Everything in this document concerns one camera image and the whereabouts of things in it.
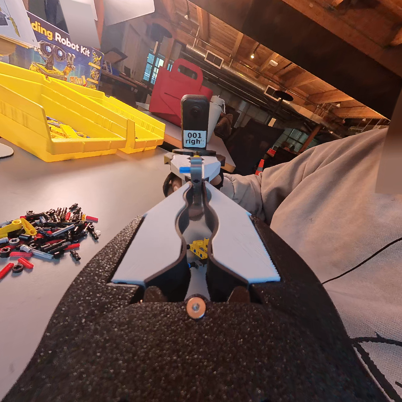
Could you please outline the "yellow gear rack subassembly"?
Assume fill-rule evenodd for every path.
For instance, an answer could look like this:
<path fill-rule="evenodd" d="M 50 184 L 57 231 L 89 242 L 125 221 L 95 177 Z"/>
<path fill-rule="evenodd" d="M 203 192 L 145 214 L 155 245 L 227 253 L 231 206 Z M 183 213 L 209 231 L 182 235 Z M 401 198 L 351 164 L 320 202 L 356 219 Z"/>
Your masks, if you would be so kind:
<path fill-rule="evenodd" d="M 187 244 L 187 249 L 190 250 L 197 259 L 191 263 L 188 263 L 189 268 L 199 269 L 207 264 L 208 259 L 208 243 L 209 238 L 204 238 L 201 240 L 195 240 L 191 244 Z"/>

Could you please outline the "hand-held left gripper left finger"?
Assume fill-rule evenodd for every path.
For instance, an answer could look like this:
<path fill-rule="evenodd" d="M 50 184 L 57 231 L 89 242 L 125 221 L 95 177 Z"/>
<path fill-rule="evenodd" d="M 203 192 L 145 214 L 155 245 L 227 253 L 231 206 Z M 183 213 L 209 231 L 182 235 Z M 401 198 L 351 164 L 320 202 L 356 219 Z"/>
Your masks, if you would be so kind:
<path fill-rule="evenodd" d="M 182 240 L 176 229 L 186 205 L 184 193 L 190 183 L 147 211 L 111 282 L 145 285 L 178 260 Z"/>

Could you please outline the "blue robot kit box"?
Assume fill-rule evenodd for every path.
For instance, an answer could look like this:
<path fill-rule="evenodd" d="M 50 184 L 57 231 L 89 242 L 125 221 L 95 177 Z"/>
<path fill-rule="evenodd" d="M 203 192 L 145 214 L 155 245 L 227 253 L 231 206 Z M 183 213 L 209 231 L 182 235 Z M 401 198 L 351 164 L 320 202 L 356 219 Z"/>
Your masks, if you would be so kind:
<path fill-rule="evenodd" d="M 1 61 L 86 88 L 98 89 L 103 53 L 70 40 L 68 33 L 27 12 L 37 48 L 17 45 Z"/>

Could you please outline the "silver ceiling duct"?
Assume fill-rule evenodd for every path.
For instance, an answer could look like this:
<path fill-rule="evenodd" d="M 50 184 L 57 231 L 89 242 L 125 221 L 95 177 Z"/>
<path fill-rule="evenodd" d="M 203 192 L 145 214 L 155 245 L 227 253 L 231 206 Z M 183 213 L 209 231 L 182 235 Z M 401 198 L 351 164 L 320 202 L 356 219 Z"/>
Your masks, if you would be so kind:
<path fill-rule="evenodd" d="M 182 48 L 180 55 L 200 67 L 205 79 L 240 95 L 251 103 L 260 106 L 264 104 L 272 106 L 279 102 L 279 98 L 265 94 L 267 85 L 263 85 L 254 78 L 230 67 L 228 63 L 224 62 L 221 68 L 208 63 L 205 60 L 207 53 L 203 49 L 186 45 Z"/>

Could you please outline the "yellow plastic bin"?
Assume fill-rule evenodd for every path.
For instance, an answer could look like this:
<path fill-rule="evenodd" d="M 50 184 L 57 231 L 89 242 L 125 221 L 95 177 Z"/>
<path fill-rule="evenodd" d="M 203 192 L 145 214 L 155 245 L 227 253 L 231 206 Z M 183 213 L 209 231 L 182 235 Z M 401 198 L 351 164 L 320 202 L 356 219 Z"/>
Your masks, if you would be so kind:
<path fill-rule="evenodd" d="M 126 145 L 124 148 L 119 149 L 122 152 L 127 154 L 137 153 L 155 149 L 156 146 L 162 145 L 165 124 L 155 118 L 114 97 L 108 97 L 101 91 L 57 79 L 53 79 L 53 81 L 89 98 L 90 109 L 93 108 L 95 102 L 99 103 L 104 109 L 108 110 L 107 112 L 100 112 L 101 115 L 126 128 L 127 133 L 124 135 L 127 139 Z"/>
<path fill-rule="evenodd" d="M 24 68 L 1 62 L 0 134 L 46 162 L 115 153 L 124 148 L 126 128 L 100 114 L 90 99 Z M 49 116 L 90 138 L 52 139 Z"/>

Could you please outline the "white water bottle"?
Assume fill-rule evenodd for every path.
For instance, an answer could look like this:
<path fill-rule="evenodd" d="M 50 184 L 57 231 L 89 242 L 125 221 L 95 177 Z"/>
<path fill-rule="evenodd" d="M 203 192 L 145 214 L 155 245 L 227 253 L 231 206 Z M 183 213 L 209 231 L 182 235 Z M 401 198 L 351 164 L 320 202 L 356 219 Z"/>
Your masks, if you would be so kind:
<path fill-rule="evenodd" d="M 218 123 L 221 113 L 225 113 L 225 101 L 219 96 L 212 96 L 209 103 L 209 122 L 207 132 L 207 143 L 209 143 L 214 128 Z"/>

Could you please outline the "grey desk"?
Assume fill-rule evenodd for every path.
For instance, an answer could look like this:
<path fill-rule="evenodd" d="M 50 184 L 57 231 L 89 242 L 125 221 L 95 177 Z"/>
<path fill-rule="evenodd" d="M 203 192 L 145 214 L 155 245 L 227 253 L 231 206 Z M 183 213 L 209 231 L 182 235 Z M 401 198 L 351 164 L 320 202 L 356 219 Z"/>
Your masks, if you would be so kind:
<path fill-rule="evenodd" d="M 273 401 L 272 314 L 211 303 L 133 302 L 141 285 L 113 272 L 145 213 L 165 200 L 164 150 L 44 162 L 14 146 L 1 159 L 1 222 L 70 207 L 99 219 L 75 262 L 31 257 L 1 279 L 3 401 Z"/>

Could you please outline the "white book stand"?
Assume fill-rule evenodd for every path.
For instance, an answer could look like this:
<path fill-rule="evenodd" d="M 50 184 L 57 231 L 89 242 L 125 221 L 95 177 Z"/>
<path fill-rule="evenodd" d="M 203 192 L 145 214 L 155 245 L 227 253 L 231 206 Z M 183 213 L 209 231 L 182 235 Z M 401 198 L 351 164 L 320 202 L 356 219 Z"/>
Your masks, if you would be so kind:
<path fill-rule="evenodd" d="M 20 32 L 20 36 L 17 34 L 1 34 L 0 35 L 0 56 L 9 56 L 14 53 L 16 46 L 19 45 L 24 48 L 33 48 L 37 44 L 35 36 L 31 38 L 30 36 L 24 36 L 23 32 Z M 14 154 L 13 148 L 0 144 L 0 158 L 8 158 Z"/>

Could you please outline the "person's right hand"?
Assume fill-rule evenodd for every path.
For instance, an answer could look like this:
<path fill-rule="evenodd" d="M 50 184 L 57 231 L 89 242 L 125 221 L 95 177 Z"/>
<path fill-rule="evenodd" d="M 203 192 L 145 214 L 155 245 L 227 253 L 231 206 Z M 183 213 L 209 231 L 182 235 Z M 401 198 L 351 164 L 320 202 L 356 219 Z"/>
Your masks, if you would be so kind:
<path fill-rule="evenodd" d="M 218 176 L 216 176 L 210 181 L 210 183 L 219 190 L 223 186 L 223 180 L 224 175 L 223 172 L 221 171 Z M 175 175 L 173 172 L 170 172 L 162 186 L 164 196 L 168 197 L 174 191 L 179 189 L 182 185 L 183 185 L 182 179 L 177 175 Z"/>

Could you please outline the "white building instruction booklet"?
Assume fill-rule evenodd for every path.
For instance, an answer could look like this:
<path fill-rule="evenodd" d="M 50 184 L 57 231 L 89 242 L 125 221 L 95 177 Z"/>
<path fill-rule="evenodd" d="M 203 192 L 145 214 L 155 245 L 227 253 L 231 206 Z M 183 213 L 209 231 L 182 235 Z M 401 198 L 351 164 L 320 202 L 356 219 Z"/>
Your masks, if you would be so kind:
<path fill-rule="evenodd" d="M 0 1 L 0 37 L 25 48 L 38 43 L 22 0 Z"/>

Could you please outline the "red tote bag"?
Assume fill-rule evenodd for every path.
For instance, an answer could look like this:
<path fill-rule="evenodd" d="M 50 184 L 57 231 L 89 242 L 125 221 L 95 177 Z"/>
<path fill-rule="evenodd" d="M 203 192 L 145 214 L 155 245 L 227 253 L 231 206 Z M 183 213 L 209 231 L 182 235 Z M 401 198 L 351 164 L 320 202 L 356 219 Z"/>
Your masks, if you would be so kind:
<path fill-rule="evenodd" d="M 149 111 L 180 127 L 180 103 L 184 95 L 204 95 L 208 100 L 213 96 L 213 91 L 202 85 L 203 79 L 201 68 L 183 58 L 177 59 L 170 71 L 159 68 Z"/>

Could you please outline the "assorted grey blue small parts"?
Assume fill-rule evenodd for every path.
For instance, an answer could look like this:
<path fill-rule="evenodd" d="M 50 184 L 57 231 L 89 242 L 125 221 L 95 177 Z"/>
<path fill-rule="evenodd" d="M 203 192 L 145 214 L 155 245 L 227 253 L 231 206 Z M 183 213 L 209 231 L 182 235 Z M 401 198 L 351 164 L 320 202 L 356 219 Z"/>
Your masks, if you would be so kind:
<path fill-rule="evenodd" d="M 62 123 L 61 121 L 57 119 L 53 119 L 49 116 L 46 116 L 47 118 L 47 124 L 49 126 L 50 130 L 50 136 L 52 139 L 74 139 L 74 138 L 90 138 L 89 136 L 85 135 L 81 131 L 77 131 L 70 127 L 69 125 L 66 125 Z"/>

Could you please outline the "black disc on pole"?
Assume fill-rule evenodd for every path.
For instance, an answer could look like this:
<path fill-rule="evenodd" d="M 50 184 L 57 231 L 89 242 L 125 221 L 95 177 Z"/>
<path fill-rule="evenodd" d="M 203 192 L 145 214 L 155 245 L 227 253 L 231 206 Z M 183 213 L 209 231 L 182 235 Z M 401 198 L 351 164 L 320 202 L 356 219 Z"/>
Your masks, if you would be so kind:
<path fill-rule="evenodd" d="M 291 102 L 294 98 L 289 93 L 280 90 L 276 90 L 274 95 L 279 98 L 279 100 L 268 125 L 274 127 L 276 124 L 277 128 L 284 127 L 285 123 L 289 123 L 289 121 L 293 120 L 295 116 L 288 107 L 283 106 L 283 101 Z"/>

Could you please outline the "pile of black red pins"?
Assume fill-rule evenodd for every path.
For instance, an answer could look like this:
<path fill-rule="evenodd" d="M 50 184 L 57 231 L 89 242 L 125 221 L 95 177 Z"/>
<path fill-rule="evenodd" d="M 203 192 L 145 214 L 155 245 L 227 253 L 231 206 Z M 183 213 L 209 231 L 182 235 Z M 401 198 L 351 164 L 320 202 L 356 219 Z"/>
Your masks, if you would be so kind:
<path fill-rule="evenodd" d="M 98 230 L 95 225 L 99 219 L 83 213 L 77 203 L 43 212 L 28 210 L 17 219 L 20 218 L 31 223 L 37 230 L 37 235 L 29 236 L 24 230 L 18 230 L 11 232 L 10 238 L 0 239 L 1 280 L 7 275 L 31 272 L 34 269 L 34 262 L 31 260 L 33 258 L 54 262 L 68 254 L 77 263 L 81 259 L 81 242 L 87 237 L 95 242 L 99 240 L 94 234 L 94 230 Z M 1 222 L 0 228 L 13 220 Z"/>

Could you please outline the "white lamp panel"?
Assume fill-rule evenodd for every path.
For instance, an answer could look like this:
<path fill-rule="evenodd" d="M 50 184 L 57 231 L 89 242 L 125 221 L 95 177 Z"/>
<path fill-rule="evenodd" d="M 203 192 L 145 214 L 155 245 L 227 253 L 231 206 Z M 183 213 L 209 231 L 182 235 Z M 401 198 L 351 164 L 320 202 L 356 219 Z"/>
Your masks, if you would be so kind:
<path fill-rule="evenodd" d="M 155 11 L 153 0 L 104 0 L 106 26 L 142 17 Z"/>

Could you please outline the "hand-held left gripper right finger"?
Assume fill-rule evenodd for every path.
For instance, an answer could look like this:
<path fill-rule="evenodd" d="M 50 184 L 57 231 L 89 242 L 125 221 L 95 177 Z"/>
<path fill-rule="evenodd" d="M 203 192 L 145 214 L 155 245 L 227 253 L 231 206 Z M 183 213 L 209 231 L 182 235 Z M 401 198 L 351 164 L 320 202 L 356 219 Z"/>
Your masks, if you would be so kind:
<path fill-rule="evenodd" d="M 205 222 L 211 231 L 207 277 L 210 283 L 280 281 L 250 214 L 204 182 Z"/>

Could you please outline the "person's right forearm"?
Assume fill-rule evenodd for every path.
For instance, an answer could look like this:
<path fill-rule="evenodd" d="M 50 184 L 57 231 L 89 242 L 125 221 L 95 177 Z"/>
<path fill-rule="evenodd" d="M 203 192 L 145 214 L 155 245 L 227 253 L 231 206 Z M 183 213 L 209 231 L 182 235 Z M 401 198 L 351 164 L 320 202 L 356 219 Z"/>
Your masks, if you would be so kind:
<path fill-rule="evenodd" d="M 258 175 L 223 174 L 220 191 L 250 214 L 270 224 L 274 213 L 299 185 L 307 188 L 313 201 L 340 187 L 342 179 L 363 178 L 363 167 L 385 140 L 387 128 L 310 148 L 290 162 L 266 168 Z"/>

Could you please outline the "grey toothed rack blue pin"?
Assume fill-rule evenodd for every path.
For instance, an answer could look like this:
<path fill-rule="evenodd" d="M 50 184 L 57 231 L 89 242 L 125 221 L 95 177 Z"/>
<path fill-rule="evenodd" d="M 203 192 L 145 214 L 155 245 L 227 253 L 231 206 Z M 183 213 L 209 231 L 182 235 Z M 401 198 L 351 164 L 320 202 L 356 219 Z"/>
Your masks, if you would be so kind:
<path fill-rule="evenodd" d="M 180 174 L 189 173 L 193 188 L 193 207 L 202 211 L 202 158 L 200 156 L 191 156 L 190 165 L 179 168 Z"/>

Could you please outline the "yellow bent beam piece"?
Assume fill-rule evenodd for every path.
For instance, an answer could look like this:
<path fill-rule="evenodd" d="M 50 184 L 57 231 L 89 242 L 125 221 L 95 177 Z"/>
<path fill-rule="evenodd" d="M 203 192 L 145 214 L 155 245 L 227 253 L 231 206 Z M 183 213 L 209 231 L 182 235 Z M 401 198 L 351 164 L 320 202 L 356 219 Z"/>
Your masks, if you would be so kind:
<path fill-rule="evenodd" d="M 37 235 L 37 230 L 33 227 L 31 223 L 29 223 L 25 218 L 20 218 L 13 220 L 10 224 L 7 224 L 3 228 L 0 229 L 0 238 L 8 237 L 11 232 L 15 232 L 18 230 L 24 230 L 24 233 L 29 236 Z"/>

